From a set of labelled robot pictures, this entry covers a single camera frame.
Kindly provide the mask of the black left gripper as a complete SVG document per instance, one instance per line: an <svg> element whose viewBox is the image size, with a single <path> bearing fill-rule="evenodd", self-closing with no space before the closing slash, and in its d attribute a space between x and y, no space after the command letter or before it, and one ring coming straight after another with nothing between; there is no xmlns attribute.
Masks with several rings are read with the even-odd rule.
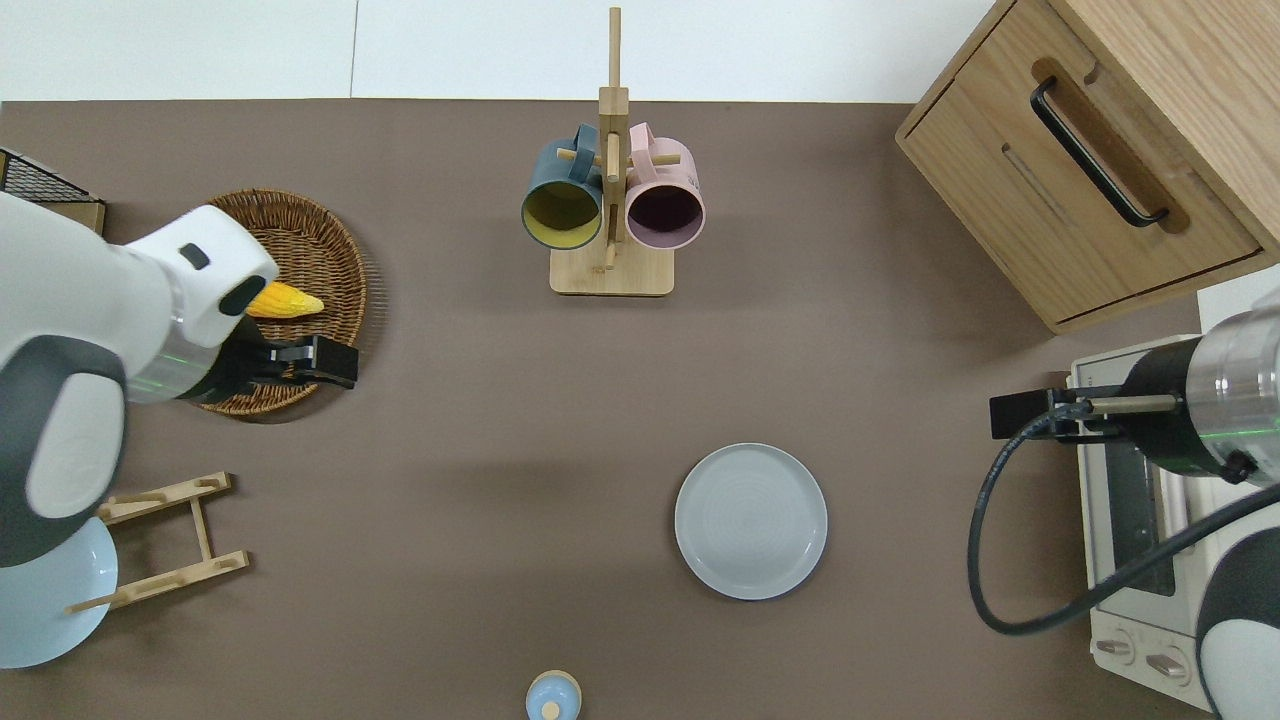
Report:
<svg viewBox="0 0 1280 720"><path fill-rule="evenodd" d="M301 350L307 361L300 364L298 377L294 363ZM357 348L328 337L303 337L300 345L294 341L252 341L244 345L244 389L302 384L353 389L358 382L357 363Z"/></svg>

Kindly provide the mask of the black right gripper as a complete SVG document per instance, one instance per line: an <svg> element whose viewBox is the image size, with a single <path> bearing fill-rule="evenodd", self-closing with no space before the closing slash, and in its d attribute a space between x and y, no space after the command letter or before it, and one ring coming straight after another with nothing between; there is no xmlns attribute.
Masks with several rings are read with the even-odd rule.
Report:
<svg viewBox="0 0 1280 720"><path fill-rule="evenodd" d="M1126 436L1130 416L1164 415L1184 409L1176 393L1135 393L1120 386L1023 391L989 400L992 439L1056 439L1062 443L1101 443ZM1052 420L1043 413L1053 410Z"/></svg>

